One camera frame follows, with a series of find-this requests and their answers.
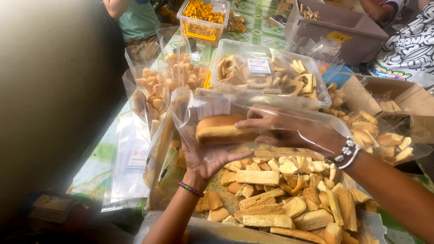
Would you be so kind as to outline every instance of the gray plastic bin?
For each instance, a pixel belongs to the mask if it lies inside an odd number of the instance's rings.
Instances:
[[[321,20],[311,20],[300,15],[300,4],[313,12],[318,11]],[[389,38],[368,15],[343,8],[315,2],[294,0],[294,7],[285,26],[287,40],[296,41],[298,37],[310,37],[315,42],[320,37],[339,32],[351,37],[342,43],[339,58],[346,63],[357,65],[369,54],[377,53]]]

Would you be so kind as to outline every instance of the white beaded bracelet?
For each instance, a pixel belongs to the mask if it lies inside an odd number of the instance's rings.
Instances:
[[[355,157],[357,156],[357,153],[359,152],[359,150],[361,148],[362,147],[360,145],[356,145],[355,146],[355,151],[354,151],[353,156],[351,157],[351,159],[345,165],[343,165],[341,167],[338,167],[338,169],[345,169],[346,167],[348,167],[354,161]]]

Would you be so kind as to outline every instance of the label sticker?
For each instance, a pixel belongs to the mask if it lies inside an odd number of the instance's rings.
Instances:
[[[134,150],[131,153],[130,160],[128,161],[127,171],[145,170],[147,159],[148,156],[146,155],[146,151]]]
[[[230,100],[223,96],[197,97],[196,104],[199,119],[230,113]]]
[[[337,32],[337,31],[333,31],[332,33],[328,34],[326,37],[329,39],[332,39],[334,41],[337,41],[340,44],[342,44],[346,40],[349,40],[352,38],[350,36],[344,35],[344,34]]]
[[[247,63],[249,64],[250,73],[271,73],[266,59],[247,59]]]

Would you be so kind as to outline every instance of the bread roll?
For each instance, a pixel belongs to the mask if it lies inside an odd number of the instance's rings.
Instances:
[[[199,121],[196,140],[201,145],[251,142],[258,137],[256,129],[237,129],[234,124],[242,120],[240,115],[213,115]]]

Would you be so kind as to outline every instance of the clear plastic storage box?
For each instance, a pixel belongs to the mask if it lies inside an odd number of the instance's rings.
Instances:
[[[203,2],[210,4],[211,0],[203,0]],[[181,32],[184,32],[187,37],[196,38],[199,43],[211,43],[212,46],[217,46],[229,21],[230,2],[225,0],[213,1],[213,12],[218,8],[225,14],[222,24],[184,16],[189,3],[190,0],[186,0],[176,15],[181,22]]]
[[[321,20],[311,20],[300,15],[300,4],[312,12],[318,11]],[[287,40],[310,37],[319,42],[328,37],[342,44],[339,58],[358,65],[369,55],[375,55],[389,38],[368,15],[312,0],[294,0],[294,7],[285,25]]]
[[[315,60],[311,57],[303,56],[300,54],[289,53],[282,50],[271,49],[266,46],[254,45],[249,43],[243,43],[239,41],[222,39],[219,42],[217,50],[214,51],[212,59],[212,63],[210,66],[211,69],[211,79],[210,85],[218,90],[223,90],[227,92],[249,92],[249,88],[242,88],[239,86],[234,86],[228,83],[220,82],[218,79],[218,65],[223,57],[229,56],[231,54],[239,54],[241,53],[240,44],[243,46],[243,50],[255,50],[257,52],[267,52],[270,50],[273,53],[281,53],[285,56],[289,56],[292,60],[301,60],[304,64],[305,68],[309,71],[309,73],[313,74],[316,79],[316,95],[318,100],[313,100],[308,97],[302,96],[292,96],[292,95],[282,95],[282,96],[291,96],[294,97],[295,100],[300,101],[302,104],[309,104],[309,108],[312,109],[326,109],[329,108],[332,104],[329,93],[327,92],[327,87],[322,79],[322,76],[318,70],[318,66],[315,63]]]

